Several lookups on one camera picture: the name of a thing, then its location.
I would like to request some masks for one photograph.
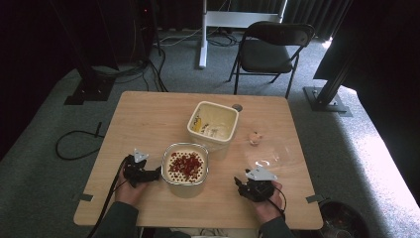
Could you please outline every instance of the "chair leg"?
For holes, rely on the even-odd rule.
[[[279,73],[278,75],[275,76],[275,78],[272,79],[272,81],[270,81],[269,83],[274,83],[275,80],[281,75],[281,73]]]
[[[240,66],[239,66],[239,62],[237,62],[237,72],[236,72],[236,77],[235,77],[235,90],[234,90],[234,95],[237,94],[238,92],[238,82],[239,82],[239,72],[240,72]]]
[[[290,80],[289,80],[289,84],[287,86],[287,90],[286,90],[286,95],[284,96],[286,99],[288,97],[288,94],[290,92],[290,88],[291,88],[291,83],[293,81],[293,77],[294,77],[294,73],[296,72],[296,67],[293,68],[293,71],[291,72],[291,76],[290,76]]]
[[[238,63],[238,55],[236,56],[234,65],[232,66],[231,75],[229,76],[229,79],[226,82],[231,81],[232,75],[234,74],[235,66],[237,65],[237,63]]]
[[[294,61],[294,66],[293,66],[293,69],[291,70],[291,76],[290,76],[289,84],[287,86],[286,95],[284,96],[286,99],[287,99],[288,94],[290,92],[291,83],[293,82],[294,73],[296,72],[298,63],[299,63],[299,55],[296,55],[296,60]]]

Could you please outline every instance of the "pale yellow bowl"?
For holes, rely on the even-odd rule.
[[[202,101],[198,103],[187,124],[192,142],[209,152],[224,149],[234,138],[239,112],[228,106]]]

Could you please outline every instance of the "robotic hand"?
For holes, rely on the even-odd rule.
[[[246,169],[248,182],[242,182],[235,177],[235,184],[238,186],[239,195],[246,197],[253,202],[261,202],[269,199],[274,194],[274,186],[271,181],[277,179],[263,168],[253,171]]]
[[[158,167],[154,171],[146,171],[146,159],[149,155],[143,154],[138,150],[135,150],[134,154],[134,156],[129,155],[125,158],[126,164],[123,170],[124,178],[127,179],[130,185],[136,187],[138,182],[158,180],[161,167]]]

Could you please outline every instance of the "floor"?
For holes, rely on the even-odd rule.
[[[237,50],[236,46],[230,46],[232,40],[215,34],[211,38],[214,45],[209,45],[207,66],[200,69],[200,43],[193,32],[159,34],[161,39],[175,37],[161,43],[160,55],[157,49],[151,53],[151,61],[160,69],[161,82],[168,91],[233,93],[233,82],[225,82]],[[346,87],[339,90],[338,96],[351,111],[349,117],[313,111],[308,103],[303,87],[325,84],[312,76],[327,45],[315,39],[302,52],[288,98],[315,192],[352,207],[365,220],[370,237],[420,237],[419,207],[357,93]],[[121,70],[128,68],[132,66],[121,66]],[[267,84],[269,79],[244,78],[238,93],[284,96],[286,79],[287,75],[283,75],[276,83]],[[98,132],[105,135],[123,91],[160,89],[156,74],[147,67],[143,73],[117,78],[107,101],[64,106],[65,98],[72,94],[79,80],[73,70],[55,86],[0,163],[0,180],[6,181],[0,184],[0,237],[86,236],[91,227],[74,224],[72,216],[96,154],[75,161],[61,160],[54,149],[57,140],[71,130],[95,132],[99,122],[102,127]],[[99,148],[100,144],[99,138],[79,135],[61,142],[59,150],[62,155],[76,157]]]

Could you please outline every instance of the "black stand base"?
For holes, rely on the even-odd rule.
[[[83,105],[84,101],[106,101],[111,93],[115,78],[102,79],[95,90],[86,90],[83,80],[80,81],[73,95],[65,99],[64,105]]]
[[[328,105],[319,104],[317,97],[321,90],[322,87],[303,87],[303,91],[313,111],[338,112],[342,117],[353,117],[350,108],[343,105],[338,94]]]

